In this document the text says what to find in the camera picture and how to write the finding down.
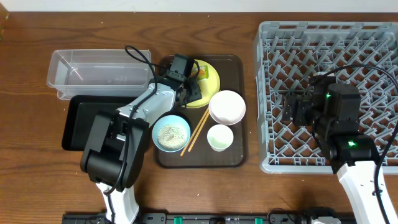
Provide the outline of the green snack wrapper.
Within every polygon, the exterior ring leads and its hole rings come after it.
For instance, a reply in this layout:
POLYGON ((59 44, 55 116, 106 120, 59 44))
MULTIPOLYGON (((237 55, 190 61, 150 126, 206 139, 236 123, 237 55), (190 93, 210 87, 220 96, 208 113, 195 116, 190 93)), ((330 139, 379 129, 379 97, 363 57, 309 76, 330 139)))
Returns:
POLYGON ((208 66, 202 65, 197 67, 196 65, 194 65, 191 74, 192 77, 196 78, 198 81, 208 79, 209 77, 208 66))

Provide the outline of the pink bowl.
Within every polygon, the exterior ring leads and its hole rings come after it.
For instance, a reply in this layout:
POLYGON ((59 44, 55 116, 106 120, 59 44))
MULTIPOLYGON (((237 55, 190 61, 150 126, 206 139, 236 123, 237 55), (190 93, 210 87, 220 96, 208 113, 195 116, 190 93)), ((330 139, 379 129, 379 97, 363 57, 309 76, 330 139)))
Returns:
POLYGON ((209 112, 217 123, 231 126, 243 119, 246 114, 246 104, 240 94, 231 90, 223 90, 211 98, 209 112))

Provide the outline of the blue bowl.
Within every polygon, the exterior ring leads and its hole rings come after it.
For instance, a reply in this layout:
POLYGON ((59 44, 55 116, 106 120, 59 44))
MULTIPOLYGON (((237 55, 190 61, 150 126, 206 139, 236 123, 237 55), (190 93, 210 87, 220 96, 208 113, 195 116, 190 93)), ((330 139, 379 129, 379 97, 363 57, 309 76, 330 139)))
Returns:
POLYGON ((182 150, 191 137, 188 122, 177 115, 167 115, 160 118, 152 130, 152 140, 157 149, 163 152, 178 152, 182 150))

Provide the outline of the rice grains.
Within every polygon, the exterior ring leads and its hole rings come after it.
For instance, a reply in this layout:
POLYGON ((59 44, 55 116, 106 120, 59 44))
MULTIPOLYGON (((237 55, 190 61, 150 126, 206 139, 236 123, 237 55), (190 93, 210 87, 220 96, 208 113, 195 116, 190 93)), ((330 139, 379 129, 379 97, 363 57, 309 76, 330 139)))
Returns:
POLYGON ((177 151, 184 147, 187 134, 181 125, 166 124, 161 127, 157 139, 160 146, 166 151, 177 151))

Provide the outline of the white cup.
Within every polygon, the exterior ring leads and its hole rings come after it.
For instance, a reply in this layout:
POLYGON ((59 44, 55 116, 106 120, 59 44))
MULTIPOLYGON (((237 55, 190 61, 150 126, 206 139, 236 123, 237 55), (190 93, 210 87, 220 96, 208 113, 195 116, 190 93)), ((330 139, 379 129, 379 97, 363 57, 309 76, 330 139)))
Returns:
POLYGON ((221 152, 230 147, 234 140, 232 130, 223 124, 212 126, 207 132, 207 141, 210 147, 216 151, 221 152))

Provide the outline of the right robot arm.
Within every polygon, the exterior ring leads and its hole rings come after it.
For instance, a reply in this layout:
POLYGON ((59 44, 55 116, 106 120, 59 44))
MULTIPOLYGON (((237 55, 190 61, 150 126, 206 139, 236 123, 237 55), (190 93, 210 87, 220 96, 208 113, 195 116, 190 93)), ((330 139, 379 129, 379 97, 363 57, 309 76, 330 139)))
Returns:
POLYGON ((313 138, 343 186, 357 223, 397 223, 374 140, 359 132, 359 90, 320 81, 311 96, 287 95, 282 120, 311 126, 313 138))

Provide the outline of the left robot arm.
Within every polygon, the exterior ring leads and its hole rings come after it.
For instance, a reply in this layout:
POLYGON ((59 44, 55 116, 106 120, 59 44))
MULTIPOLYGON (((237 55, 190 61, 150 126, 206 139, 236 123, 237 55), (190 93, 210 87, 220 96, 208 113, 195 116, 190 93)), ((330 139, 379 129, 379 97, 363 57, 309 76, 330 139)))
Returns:
POLYGON ((199 99, 196 78, 156 77, 131 103, 95 116, 80 168, 102 191, 109 223, 133 223, 139 213, 134 184, 144 162, 150 127, 176 106, 199 99))

